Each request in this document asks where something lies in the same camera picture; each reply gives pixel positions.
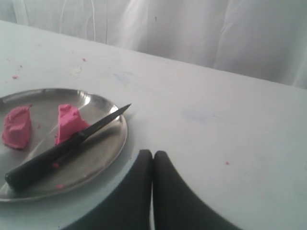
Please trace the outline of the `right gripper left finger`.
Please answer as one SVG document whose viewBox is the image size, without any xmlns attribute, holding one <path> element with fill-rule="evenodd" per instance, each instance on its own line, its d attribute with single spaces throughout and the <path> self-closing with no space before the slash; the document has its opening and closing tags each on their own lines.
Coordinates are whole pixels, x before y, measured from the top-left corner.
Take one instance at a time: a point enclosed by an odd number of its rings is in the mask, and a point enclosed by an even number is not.
<svg viewBox="0 0 307 230">
<path fill-rule="evenodd" d="M 124 179 L 98 206 L 66 230 L 149 230 L 153 156 L 142 149 Z"/>
</svg>

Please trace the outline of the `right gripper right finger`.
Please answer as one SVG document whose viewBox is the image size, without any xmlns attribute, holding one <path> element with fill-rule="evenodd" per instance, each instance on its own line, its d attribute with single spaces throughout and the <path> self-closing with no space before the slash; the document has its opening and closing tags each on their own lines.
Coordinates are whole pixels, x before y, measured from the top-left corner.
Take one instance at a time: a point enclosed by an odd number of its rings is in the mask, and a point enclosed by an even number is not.
<svg viewBox="0 0 307 230">
<path fill-rule="evenodd" d="M 188 187 L 165 151 L 153 160 L 153 215 L 156 230 L 237 230 Z"/>
</svg>

